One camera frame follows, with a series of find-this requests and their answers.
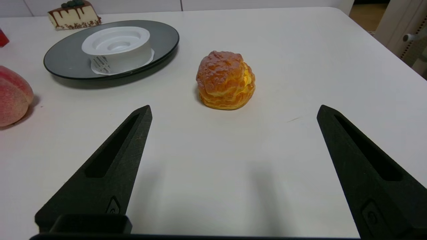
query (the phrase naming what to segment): peach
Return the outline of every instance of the peach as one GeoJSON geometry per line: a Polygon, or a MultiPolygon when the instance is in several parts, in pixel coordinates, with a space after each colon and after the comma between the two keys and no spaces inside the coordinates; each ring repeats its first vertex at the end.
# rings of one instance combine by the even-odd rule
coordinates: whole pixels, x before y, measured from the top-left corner
{"type": "Polygon", "coordinates": [[[24,78],[0,66],[0,127],[20,120],[33,98],[32,89],[24,78]]]}

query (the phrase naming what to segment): wooden floor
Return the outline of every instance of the wooden floor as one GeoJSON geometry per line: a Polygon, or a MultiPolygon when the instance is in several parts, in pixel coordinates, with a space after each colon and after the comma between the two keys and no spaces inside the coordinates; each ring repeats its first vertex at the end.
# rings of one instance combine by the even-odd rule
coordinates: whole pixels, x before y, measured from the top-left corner
{"type": "Polygon", "coordinates": [[[377,30],[381,18],[388,4],[359,4],[353,5],[350,18],[359,24],[364,30],[373,32],[377,30]]]}

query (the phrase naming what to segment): label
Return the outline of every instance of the label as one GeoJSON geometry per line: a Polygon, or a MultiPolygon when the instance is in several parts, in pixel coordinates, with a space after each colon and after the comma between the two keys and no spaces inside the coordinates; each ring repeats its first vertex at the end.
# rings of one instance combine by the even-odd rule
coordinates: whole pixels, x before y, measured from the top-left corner
{"type": "Polygon", "coordinates": [[[110,73],[111,68],[105,56],[93,56],[91,58],[93,66],[101,73],[110,73]]]}

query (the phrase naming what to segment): black plate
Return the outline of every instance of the black plate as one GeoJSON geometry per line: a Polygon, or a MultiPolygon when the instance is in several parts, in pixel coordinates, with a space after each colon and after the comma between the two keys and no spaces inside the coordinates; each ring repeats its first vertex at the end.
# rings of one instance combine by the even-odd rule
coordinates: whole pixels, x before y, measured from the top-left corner
{"type": "Polygon", "coordinates": [[[171,26],[147,20],[129,20],[106,23],[76,32],[55,44],[44,56],[44,67],[53,75],[67,79],[114,79],[140,73],[165,60],[178,46],[179,34],[171,26]],[[91,70],[91,61],[82,51],[83,41],[92,33],[102,29],[117,26],[138,26],[150,32],[150,45],[154,50],[154,59],[149,64],[140,68],[105,76],[91,70]]]}

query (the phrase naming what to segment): white table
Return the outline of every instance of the white table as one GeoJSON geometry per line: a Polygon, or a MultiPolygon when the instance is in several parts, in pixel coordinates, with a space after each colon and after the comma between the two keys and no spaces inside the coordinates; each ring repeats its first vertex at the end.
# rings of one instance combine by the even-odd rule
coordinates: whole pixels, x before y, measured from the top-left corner
{"type": "Polygon", "coordinates": [[[54,79],[43,56],[76,30],[47,17],[3,18],[0,64],[28,80],[38,103],[0,131],[0,233],[28,239],[34,214],[135,109],[153,122],[127,215],[133,233],[357,237],[316,121],[341,111],[424,186],[427,83],[333,8],[103,15],[175,27],[176,57],[110,88],[54,79]],[[198,102],[196,72],[212,50],[241,53],[256,76],[236,111],[198,102]]]}

